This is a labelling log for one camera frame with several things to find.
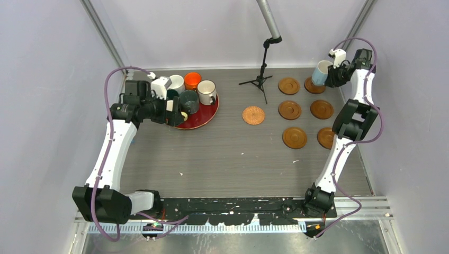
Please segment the light blue mug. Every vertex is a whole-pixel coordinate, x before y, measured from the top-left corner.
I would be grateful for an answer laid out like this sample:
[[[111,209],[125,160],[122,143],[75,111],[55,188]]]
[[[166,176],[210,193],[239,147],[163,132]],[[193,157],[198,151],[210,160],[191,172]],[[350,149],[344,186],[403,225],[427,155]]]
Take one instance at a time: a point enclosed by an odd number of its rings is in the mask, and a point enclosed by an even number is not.
[[[328,60],[319,61],[311,76],[312,82],[316,86],[323,86],[328,77],[328,68],[333,66],[333,62]]]

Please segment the dark green cup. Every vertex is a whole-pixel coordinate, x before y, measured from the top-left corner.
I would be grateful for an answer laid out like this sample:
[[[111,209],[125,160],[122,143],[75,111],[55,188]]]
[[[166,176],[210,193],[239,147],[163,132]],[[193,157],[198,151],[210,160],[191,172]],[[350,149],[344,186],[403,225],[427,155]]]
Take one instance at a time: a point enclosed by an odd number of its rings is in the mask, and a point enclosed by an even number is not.
[[[194,90],[185,90],[179,95],[181,111],[188,115],[197,113],[200,109],[198,94]]]

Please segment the wooden coaster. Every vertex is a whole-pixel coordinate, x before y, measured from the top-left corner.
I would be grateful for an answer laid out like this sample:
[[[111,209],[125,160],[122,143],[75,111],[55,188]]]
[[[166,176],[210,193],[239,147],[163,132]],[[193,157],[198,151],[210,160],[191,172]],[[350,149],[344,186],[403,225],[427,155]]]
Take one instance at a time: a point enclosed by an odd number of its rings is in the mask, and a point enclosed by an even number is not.
[[[286,77],[278,82],[278,89],[286,95],[294,95],[300,90],[299,82],[291,77]]]
[[[322,128],[317,133],[317,141],[323,148],[330,150],[334,143],[334,135],[332,128]]]
[[[308,141],[307,134],[298,127],[290,127],[282,133],[283,143],[291,149],[301,149]]]
[[[328,101],[316,100],[310,105],[310,112],[314,117],[325,120],[332,117],[334,108]]]
[[[286,120],[298,119],[302,113],[300,105],[294,101],[283,101],[278,106],[279,115]]]
[[[312,77],[308,77],[304,81],[305,89],[312,94],[321,94],[326,90],[326,86],[315,85],[312,81]]]

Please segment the red round tray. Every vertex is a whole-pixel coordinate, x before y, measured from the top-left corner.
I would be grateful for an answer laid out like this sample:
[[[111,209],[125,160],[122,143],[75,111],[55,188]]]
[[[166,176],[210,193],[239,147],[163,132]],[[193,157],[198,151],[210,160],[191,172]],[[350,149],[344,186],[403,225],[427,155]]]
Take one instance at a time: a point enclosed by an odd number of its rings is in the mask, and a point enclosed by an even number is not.
[[[214,104],[205,105],[201,103],[199,95],[195,94],[197,98],[195,105],[198,106],[199,110],[193,115],[188,115],[182,124],[175,126],[176,129],[193,130],[200,128],[210,122],[216,115],[219,108],[218,95],[212,99]]]

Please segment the orange cup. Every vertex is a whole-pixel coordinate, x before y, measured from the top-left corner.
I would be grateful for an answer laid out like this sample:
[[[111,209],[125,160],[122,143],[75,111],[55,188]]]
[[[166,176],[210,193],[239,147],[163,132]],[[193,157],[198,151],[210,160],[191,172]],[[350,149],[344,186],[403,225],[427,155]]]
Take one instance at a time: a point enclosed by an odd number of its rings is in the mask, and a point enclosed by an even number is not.
[[[197,90],[202,76],[198,72],[189,72],[184,76],[184,85],[187,90]]]

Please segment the white cup brown rim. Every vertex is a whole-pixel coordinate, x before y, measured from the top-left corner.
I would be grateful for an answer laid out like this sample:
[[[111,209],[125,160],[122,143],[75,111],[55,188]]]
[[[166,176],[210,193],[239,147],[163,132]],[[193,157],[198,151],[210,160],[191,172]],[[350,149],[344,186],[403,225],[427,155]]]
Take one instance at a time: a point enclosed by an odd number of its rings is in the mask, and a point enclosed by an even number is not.
[[[214,105],[217,102],[216,85],[211,80],[203,80],[197,85],[199,101],[203,105]]]

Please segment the microphone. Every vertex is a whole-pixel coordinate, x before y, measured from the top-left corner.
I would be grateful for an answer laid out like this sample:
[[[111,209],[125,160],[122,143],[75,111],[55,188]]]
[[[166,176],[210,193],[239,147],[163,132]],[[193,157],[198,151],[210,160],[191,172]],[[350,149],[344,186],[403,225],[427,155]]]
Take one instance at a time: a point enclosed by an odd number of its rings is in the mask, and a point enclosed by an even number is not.
[[[273,16],[273,13],[272,13],[272,10],[271,10],[271,7],[270,7],[268,1],[267,0],[257,0],[256,2],[258,4],[261,14],[266,22],[266,25],[271,34],[271,37],[266,39],[263,42],[264,55],[263,55],[263,60],[262,60],[262,64],[260,67],[259,75],[254,80],[242,82],[242,83],[239,83],[239,85],[252,84],[252,85],[256,86],[260,91],[262,91],[262,93],[264,95],[265,103],[268,104],[265,89],[264,89],[264,83],[269,78],[272,78],[272,76],[264,77],[264,72],[267,67],[267,63],[266,63],[267,52],[268,52],[268,49],[271,44],[278,44],[278,43],[282,42],[283,39],[282,39],[280,31],[277,27],[277,24],[275,22],[275,18]]]

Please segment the woven rattan coaster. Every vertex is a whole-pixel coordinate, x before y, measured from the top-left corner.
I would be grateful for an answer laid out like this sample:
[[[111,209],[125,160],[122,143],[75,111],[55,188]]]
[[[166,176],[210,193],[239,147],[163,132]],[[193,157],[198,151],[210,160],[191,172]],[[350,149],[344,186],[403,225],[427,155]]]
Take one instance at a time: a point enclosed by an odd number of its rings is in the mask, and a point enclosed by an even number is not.
[[[250,125],[261,124],[265,119],[264,111],[257,106],[249,106],[242,112],[243,121]]]

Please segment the yellow mug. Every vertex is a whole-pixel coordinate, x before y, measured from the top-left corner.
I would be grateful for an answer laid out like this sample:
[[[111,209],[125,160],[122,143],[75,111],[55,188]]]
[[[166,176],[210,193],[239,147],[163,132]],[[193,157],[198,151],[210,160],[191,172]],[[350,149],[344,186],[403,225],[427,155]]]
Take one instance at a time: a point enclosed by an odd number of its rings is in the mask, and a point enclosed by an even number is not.
[[[181,112],[183,120],[186,121],[188,119],[188,114],[186,112]]]

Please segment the dark teal cup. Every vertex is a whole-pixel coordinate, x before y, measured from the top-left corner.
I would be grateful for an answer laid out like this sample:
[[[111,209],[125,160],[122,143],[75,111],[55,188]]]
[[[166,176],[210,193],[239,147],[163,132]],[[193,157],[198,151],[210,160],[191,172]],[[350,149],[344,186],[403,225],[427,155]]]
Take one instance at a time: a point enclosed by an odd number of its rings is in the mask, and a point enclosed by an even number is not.
[[[167,90],[167,100],[173,100],[175,97],[179,97],[179,92],[174,89]]]

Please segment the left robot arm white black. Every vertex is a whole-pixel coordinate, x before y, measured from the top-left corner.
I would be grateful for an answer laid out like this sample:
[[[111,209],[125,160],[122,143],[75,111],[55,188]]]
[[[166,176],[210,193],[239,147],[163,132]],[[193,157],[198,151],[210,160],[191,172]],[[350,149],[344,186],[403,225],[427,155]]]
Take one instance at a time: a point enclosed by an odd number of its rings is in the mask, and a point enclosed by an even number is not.
[[[99,158],[85,185],[75,187],[72,193],[86,221],[125,224],[139,212],[150,219],[161,215],[163,203],[158,191],[140,189],[122,194],[120,179],[131,141],[145,119],[169,126],[184,122],[179,98],[167,94],[171,83],[164,76],[152,81],[127,80],[125,92],[110,106]]]

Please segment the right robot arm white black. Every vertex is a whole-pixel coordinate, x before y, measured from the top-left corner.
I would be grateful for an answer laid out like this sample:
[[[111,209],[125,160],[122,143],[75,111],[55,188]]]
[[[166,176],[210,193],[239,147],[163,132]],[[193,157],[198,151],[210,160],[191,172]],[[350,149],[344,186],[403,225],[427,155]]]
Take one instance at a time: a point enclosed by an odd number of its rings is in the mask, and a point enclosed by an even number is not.
[[[315,86],[352,86],[352,96],[336,116],[332,131],[333,145],[324,169],[317,180],[306,191],[302,210],[306,216],[326,214],[334,204],[337,182],[348,156],[358,143],[366,137],[378,116],[372,100],[372,81],[375,64],[371,62],[373,51],[358,49],[352,61],[347,61],[342,49],[331,49],[332,60],[317,64],[311,82]]]

